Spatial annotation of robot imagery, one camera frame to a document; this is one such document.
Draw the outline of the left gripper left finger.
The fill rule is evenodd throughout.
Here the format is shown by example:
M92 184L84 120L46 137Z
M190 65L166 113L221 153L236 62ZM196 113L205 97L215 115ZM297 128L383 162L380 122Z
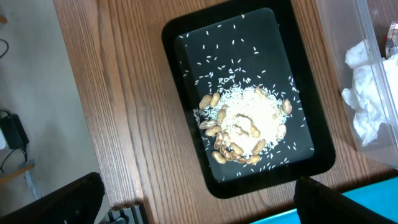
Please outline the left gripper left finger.
M100 174L91 172L1 217L1 224L94 223L104 195Z

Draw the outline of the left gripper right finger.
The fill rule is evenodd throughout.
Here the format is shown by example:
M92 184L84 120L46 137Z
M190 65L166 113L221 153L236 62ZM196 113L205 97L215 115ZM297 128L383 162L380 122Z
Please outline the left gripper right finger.
M305 224L393 223L310 177L296 181L294 205L300 222Z

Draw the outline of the foil wrapper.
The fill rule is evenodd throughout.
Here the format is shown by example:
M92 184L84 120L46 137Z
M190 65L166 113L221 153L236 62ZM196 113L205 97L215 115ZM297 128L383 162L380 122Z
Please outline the foil wrapper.
M397 21L392 21L386 35L385 55L389 58L397 53Z

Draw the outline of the white napkin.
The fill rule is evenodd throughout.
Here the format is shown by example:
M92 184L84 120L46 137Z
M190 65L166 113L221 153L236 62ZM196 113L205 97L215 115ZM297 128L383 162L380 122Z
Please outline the white napkin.
M366 39L347 51L345 63L353 69L353 81L352 87L343 89L341 94L345 103L355 110L353 126L362 146L377 139L382 123L391 123L382 108L374 77L376 65L368 58L368 51Z

